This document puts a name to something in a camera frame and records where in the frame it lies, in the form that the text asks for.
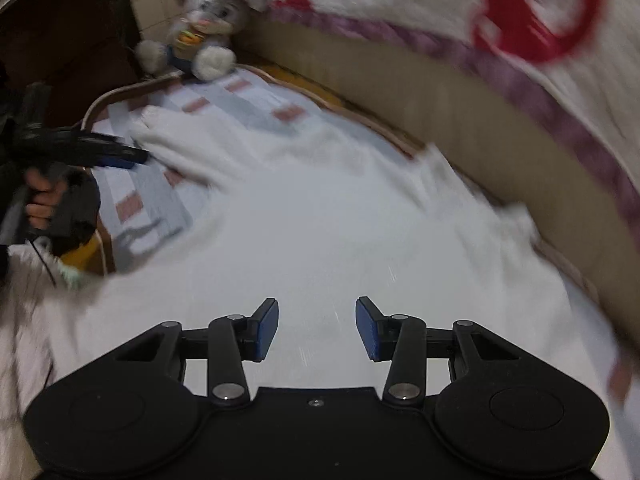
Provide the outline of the person's left hand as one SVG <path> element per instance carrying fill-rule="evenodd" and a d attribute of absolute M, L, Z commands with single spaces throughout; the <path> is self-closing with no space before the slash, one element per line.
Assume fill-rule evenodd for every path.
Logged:
<path fill-rule="evenodd" d="M 26 171 L 25 181 L 34 192 L 25 206 L 26 218 L 33 229 L 43 231 L 54 217 L 67 190 L 67 183 L 63 178 L 51 182 L 36 168 Z"/>

